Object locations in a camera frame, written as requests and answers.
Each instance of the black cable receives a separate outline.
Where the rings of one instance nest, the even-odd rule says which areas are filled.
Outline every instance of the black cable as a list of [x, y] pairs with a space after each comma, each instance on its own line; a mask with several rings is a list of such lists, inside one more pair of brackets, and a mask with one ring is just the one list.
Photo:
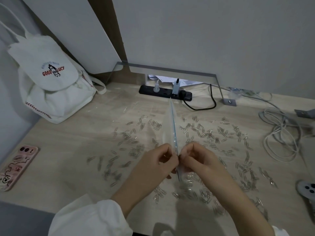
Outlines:
[[213, 102], [215, 103], [214, 107], [212, 108], [201, 108], [201, 109], [194, 109], [193, 107], [189, 106], [186, 101], [185, 101], [185, 96], [183, 96], [182, 100], [184, 101], [184, 103], [189, 107], [191, 108], [192, 110], [195, 110], [195, 111], [200, 111], [200, 110], [209, 110], [209, 109], [214, 109], [216, 107], [216, 102], [215, 102], [215, 99], [213, 98], [212, 96], [212, 85], [210, 85], [210, 95], [211, 95], [211, 98], [213, 100]]

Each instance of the gray floor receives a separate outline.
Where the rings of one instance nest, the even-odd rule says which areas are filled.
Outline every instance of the gray floor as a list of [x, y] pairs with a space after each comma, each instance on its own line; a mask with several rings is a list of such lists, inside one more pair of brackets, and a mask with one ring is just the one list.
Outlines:
[[1, 236], [47, 236], [54, 214], [0, 202]]

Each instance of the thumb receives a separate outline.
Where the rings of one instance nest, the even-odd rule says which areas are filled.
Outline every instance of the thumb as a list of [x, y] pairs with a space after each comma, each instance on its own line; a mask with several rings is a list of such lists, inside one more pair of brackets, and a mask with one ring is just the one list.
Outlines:
[[172, 155], [171, 158], [162, 165], [162, 167], [165, 170], [165, 173], [169, 174], [174, 168], [178, 166], [178, 164], [178, 156]]
[[180, 155], [180, 162], [186, 166], [192, 169], [195, 173], [198, 174], [198, 172], [202, 171], [202, 168], [204, 167], [203, 164], [201, 164], [196, 159], [192, 158], [188, 155]]

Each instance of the person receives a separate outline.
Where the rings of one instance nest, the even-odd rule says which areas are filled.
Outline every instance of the person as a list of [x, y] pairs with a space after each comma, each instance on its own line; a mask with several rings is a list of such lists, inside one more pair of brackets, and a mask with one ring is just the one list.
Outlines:
[[169, 144], [144, 153], [111, 199], [96, 204], [87, 195], [77, 199], [55, 215], [49, 236], [132, 235], [125, 220], [128, 214], [165, 178], [169, 178], [179, 163], [201, 178], [231, 215], [240, 236], [287, 235], [285, 230], [279, 230], [266, 221], [212, 151], [198, 143], [189, 143], [179, 156], [173, 154]]

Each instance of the black plug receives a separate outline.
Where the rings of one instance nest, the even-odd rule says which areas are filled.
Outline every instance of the black plug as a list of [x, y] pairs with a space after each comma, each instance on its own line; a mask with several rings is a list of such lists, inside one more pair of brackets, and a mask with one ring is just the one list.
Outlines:
[[186, 97], [186, 91], [185, 90], [179, 91], [178, 97], [179, 97], [179, 100], [184, 100]]

